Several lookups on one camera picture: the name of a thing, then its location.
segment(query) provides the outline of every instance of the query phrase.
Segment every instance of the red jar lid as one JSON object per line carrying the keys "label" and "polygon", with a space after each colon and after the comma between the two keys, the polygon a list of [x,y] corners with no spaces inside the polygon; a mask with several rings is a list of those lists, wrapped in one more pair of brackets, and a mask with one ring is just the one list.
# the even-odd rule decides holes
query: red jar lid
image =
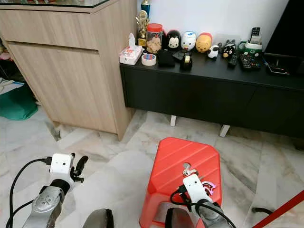
{"label": "red jar lid", "polygon": [[162,25],[156,24],[156,23],[151,23],[148,25],[147,30],[148,30],[148,32],[162,32]]}

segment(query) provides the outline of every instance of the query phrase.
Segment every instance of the glass jar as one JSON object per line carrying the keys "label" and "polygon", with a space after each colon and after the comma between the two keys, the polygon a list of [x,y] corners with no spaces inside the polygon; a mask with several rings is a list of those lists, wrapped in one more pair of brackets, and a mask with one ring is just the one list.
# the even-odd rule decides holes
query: glass jar
{"label": "glass jar", "polygon": [[162,48],[162,25],[161,24],[149,24],[147,28],[147,51],[152,54],[157,54],[158,50]]}

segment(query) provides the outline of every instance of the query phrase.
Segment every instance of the glass top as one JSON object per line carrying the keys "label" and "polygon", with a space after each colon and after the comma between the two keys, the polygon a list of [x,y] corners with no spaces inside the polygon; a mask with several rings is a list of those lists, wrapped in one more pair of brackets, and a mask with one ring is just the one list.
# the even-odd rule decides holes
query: glass top
{"label": "glass top", "polygon": [[65,6],[93,8],[109,0],[0,0],[0,5]]}

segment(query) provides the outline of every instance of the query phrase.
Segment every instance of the tissue box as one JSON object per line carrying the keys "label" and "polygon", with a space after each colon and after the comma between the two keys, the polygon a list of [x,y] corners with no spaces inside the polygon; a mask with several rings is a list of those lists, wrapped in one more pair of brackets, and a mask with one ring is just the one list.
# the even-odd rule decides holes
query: tissue box
{"label": "tissue box", "polygon": [[135,65],[139,57],[143,53],[142,46],[135,46],[135,50],[131,49],[130,46],[126,47],[119,54],[119,62],[129,65]]}

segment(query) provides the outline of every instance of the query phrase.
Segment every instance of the white wall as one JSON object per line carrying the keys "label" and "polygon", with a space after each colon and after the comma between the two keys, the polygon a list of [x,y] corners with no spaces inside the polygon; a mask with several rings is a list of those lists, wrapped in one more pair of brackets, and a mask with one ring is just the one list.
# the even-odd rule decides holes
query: white wall
{"label": "white wall", "polygon": [[165,31],[193,30],[249,39],[253,27],[261,27],[263,48],[269,42],[288,0],[150,0],[151,22]]}

